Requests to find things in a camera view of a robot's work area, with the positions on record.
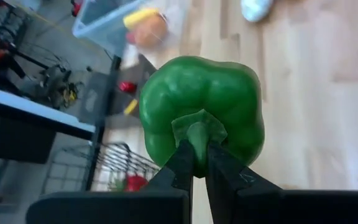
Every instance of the yellow object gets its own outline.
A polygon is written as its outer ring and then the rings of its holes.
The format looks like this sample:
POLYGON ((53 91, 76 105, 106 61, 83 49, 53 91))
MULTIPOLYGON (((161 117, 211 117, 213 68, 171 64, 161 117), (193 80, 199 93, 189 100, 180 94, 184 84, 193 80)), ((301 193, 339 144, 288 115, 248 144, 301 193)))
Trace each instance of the yellow object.
POLYGON ((152 16, 154 14, 158 14, 157 9, 141 9, 136 11, 128 16, 124 17, 124 25, 126 28, 131 29, 140 21, 144 20, 145 18, 152 16))
POLYGON ((136 106, 137 106, 137 100, 132 100, 127 106, 127 108, 125 108, 124 114, 129 115, 135 109, 136 106))

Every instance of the metal basket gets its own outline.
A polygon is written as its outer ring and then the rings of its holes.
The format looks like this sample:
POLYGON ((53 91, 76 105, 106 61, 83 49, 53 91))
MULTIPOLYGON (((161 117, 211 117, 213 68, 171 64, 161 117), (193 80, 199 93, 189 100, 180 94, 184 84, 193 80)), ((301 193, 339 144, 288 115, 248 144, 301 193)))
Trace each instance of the metal basket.
MULTIPOLYGON (((132 152, 125 143, 100 144, 100 148, 92 191, 115 190, 117 181, 133 175, 150 180, 159 170, 151 160, 132 152)), ((89 145, 59 150, 53 155, 41 194, 85 190, 91 163, 89 145)))

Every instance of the wooden floor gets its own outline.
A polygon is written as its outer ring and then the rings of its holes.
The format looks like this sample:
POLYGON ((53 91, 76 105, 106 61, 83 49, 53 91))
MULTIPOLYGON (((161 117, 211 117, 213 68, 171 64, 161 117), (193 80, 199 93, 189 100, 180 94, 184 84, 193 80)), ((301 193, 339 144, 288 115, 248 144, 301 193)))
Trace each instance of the wooden floor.
MULTIPOLYGON (((358 189, 358 1, 277 0, 250 24, 240 0, 193 0, 181 44, 148 58, 159 67, 178 55, 258 74, 266 141, 254 171, 283 187, 358 189)), ((111 133, 144 152, 142 138, 141 129, 111 133)), ((207 204, 197 179, 194 223, 211 223, 207 204)))

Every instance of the white shoe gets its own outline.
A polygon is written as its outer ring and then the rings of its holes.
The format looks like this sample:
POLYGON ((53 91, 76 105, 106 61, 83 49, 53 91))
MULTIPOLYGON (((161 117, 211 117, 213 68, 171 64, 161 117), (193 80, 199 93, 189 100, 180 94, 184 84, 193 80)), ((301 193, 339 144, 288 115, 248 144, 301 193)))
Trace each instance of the white shoe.
POLYGON ((270 11, 273 0, 241 0, 241 13, 249 22, 258 22, 270 11))

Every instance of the green bell pepper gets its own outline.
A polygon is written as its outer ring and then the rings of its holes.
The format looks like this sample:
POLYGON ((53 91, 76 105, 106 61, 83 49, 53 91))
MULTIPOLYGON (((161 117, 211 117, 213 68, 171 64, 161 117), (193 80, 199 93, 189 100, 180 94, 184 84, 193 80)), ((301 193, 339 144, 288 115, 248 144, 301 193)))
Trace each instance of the green bell pepper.
POLYGON ((193 56, 172 59, 140 94, 147 152, 163 166, 187 139, 195 149, 195 176, 204 177, 208 142, 216 141, 248 166, 265 137, 260 104, 260 83, 251 68, 193 56))

